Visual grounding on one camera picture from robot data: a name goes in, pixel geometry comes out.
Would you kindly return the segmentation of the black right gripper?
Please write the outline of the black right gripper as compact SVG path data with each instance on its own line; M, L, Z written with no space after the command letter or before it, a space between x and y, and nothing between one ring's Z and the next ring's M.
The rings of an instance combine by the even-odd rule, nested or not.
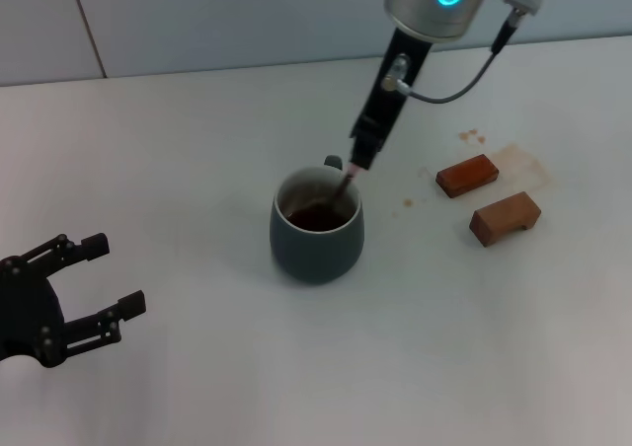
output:
M417 40L395 30L366 103L352 130L354 143L349 159L351 165L362 170L371 169L404 106L406 98L402 94L396 91L387 92L381 86L393 62L399 55L408 58L408 70L402 80L411 86L432 47L430 42Z

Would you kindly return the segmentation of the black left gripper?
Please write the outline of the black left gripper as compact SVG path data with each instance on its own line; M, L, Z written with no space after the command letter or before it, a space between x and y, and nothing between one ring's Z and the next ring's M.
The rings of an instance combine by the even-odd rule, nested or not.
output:
M114 305L64 324L60 304L48 277L62 269L110 253L104 233L72 242L65 234L23 254L1 261L1 358L28 356L46 368L121 341L119 324L146 312L139 290Z

